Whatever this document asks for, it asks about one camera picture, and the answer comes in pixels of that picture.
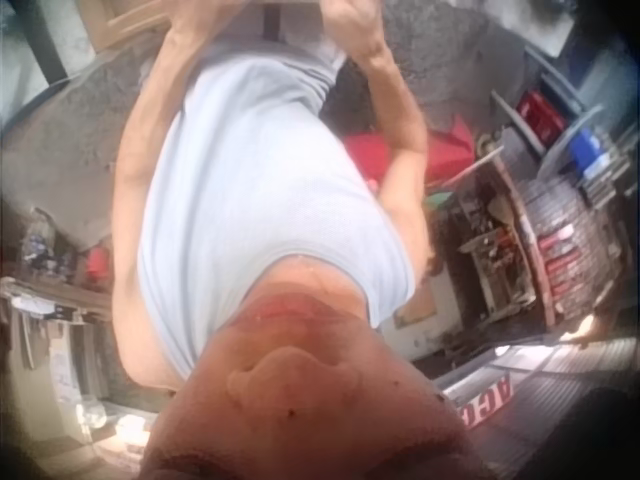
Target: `hand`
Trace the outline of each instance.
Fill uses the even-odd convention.
[[[320,0],[327,35],[362,66],[385,50],[381,0]]]
[[[180,39],[206,44],[231,22],[250,0],[163,0],[171,30]]]

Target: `man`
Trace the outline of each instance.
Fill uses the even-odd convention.
[[[455,410],[373,330],[429,254],[426,128],[379,0],[285,5],[286,43],[217,38],[237,2],[166,5],[113,205],[123,365],[178,392],[142,476],[480,475]],[[329,38],[306,18],[320,11]],[[393,156],[377,199],[317,117],[341,50],[368,78]]]

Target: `nose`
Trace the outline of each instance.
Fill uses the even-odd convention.
[[[227,391],[242,410],[267,419],[336,414],[355,398],[358,372],[327,365],[296,347],[270,352],[250,371],[233,372]]]

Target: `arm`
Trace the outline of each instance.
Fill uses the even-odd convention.
[[[138,383],[173,386],[177,374],[140,297],[137,252],[147,194],[165,138],[202,50],[243,2],[166,0],[172,27],[125,126],[116,164],[112,213],[115,283],[113,326],[122,364]]]
[[[400,234],[419,283],[432,255],[422,201],[427,128],[384,40],[380,0],[321,0],[327,33],[365,73],[391,165],[378,201]]]

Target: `neck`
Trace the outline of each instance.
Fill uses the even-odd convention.
[[[256,282],[245,302],[281,293],[305,293],[337,311],[367,320],[364,293],[348,275],[321,260],[303,256],[280,260]]]

